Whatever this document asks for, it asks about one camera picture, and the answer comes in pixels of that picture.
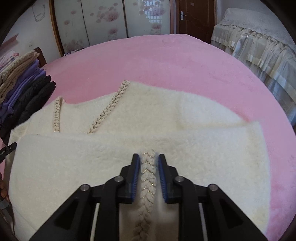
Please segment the person left hand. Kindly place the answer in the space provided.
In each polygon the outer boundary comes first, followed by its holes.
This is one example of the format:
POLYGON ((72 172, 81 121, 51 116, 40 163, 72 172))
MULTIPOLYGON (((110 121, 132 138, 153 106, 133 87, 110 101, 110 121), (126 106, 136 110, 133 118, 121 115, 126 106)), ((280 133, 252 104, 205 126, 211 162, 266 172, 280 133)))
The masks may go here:
POLYGON ((1 190, 1 198, 5 199, 6 201, 9 201, 8 191, 2 179, 0 180, 0 190, 1 190))

